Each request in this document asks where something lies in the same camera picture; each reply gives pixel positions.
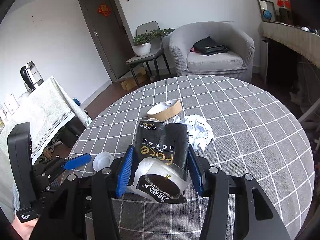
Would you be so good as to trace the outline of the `person's left hand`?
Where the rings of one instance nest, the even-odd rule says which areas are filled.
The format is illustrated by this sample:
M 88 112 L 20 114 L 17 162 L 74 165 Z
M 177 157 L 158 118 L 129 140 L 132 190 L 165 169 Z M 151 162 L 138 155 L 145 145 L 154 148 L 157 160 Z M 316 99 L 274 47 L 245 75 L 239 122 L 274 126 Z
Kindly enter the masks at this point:
M 21 223 L 19 218 L 15 215 L 12 226 L 23 240 L 28 240 L 38 220 L 38 218 L 35 218 L 28 222 Z

